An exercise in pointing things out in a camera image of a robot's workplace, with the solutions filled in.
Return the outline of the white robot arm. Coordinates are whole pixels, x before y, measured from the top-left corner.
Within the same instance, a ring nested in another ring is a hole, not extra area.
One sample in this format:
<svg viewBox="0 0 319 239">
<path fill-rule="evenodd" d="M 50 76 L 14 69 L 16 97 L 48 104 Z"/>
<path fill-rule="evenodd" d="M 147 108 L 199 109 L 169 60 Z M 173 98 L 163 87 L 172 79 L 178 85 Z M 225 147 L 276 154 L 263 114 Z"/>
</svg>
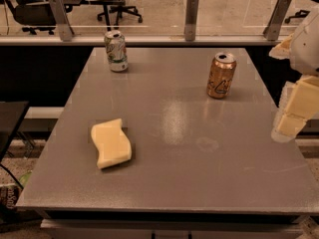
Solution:
<svg viewBox="0 0 319 239">
<path fill-rule="evenodd" d="M 319 6 L 269 56 L 288 59 L 290 67 L 301 74 L 296 83 L 285 83 L 271 132 L 273 140 L 288 142 L 319 113 Z"/>
</svg>

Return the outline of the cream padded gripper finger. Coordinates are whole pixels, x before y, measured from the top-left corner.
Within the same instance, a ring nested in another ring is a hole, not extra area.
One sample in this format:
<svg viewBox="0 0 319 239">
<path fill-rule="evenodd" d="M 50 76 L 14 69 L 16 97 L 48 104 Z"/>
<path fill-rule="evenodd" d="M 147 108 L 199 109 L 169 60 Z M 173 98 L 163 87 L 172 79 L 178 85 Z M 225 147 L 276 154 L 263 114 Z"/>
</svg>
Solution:
<svg viewBox="0 0 319 239">
<path fill-rule="evenodd" d="M 271 137 L 288 142 L 319 113 L 319 78 L 303 76 L 296 83 L 286 82 L 279 101 Z"/>
</svg>

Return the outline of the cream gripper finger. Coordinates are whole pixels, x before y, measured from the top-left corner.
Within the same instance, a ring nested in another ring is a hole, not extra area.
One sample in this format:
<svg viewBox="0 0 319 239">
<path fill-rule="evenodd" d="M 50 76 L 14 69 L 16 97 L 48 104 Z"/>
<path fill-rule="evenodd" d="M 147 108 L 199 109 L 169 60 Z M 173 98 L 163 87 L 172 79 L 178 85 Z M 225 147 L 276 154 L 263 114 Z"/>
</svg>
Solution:
<svg viewBox="0 0 319 239">
<path fill-rule="evenodd" d="M 287 38 L 285 38 L 282 42 L 273 47 L 269 56 L 274 59 L 284 60 L 289 58 L 290 54 L 290 44 L 292 41 L 293 35 L 290 34 Z"/>
</svg>

